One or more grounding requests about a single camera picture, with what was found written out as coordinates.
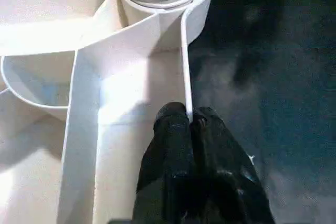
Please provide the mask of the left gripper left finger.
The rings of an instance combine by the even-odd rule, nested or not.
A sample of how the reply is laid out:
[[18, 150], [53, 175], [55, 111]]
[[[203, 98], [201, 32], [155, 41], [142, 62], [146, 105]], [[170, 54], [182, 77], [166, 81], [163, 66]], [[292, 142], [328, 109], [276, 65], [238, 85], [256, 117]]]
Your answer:
[[136, 223], [182, 223], [189, 211], [194, 157], [185, 105], [170, 102], [156, 115], [141, 162], [133, 207]]

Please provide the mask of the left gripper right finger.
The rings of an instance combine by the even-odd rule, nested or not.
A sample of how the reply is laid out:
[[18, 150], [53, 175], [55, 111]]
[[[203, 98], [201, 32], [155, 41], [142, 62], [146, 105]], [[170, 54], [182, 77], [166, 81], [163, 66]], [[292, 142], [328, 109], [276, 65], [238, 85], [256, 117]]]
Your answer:
[[195, 163], [224, 223], [274, 223], [267, 194], [250, 156], [219, 115], [209, 107], [194, 111], [191, 124]]

